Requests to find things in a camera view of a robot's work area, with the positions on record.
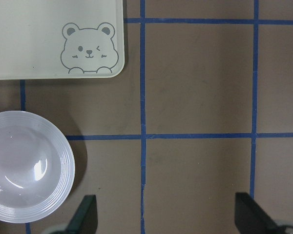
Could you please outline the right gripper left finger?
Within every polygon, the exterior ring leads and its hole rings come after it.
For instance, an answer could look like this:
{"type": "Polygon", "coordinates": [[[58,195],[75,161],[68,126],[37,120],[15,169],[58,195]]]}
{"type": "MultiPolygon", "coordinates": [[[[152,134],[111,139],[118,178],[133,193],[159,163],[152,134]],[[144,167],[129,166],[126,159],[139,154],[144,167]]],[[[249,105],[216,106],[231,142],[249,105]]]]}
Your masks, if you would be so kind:
{"type": "Polygon", "coordinates": [[[98,228],[97,199],[85,195],[67,225],[48,227],[43,234],[95,234],[98,228]]]}

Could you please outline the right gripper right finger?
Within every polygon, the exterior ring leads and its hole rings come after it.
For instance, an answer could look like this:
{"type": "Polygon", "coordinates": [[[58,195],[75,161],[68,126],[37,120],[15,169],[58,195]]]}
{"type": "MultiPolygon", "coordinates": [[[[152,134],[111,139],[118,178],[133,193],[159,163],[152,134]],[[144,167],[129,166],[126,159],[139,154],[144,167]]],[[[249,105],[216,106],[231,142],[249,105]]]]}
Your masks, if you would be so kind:
{"type": "Polygon", "coordinates": [[[235,194],[234,223],[241,234],[293,234],[292,225],[278,225],[245,192],[235,194]]]}

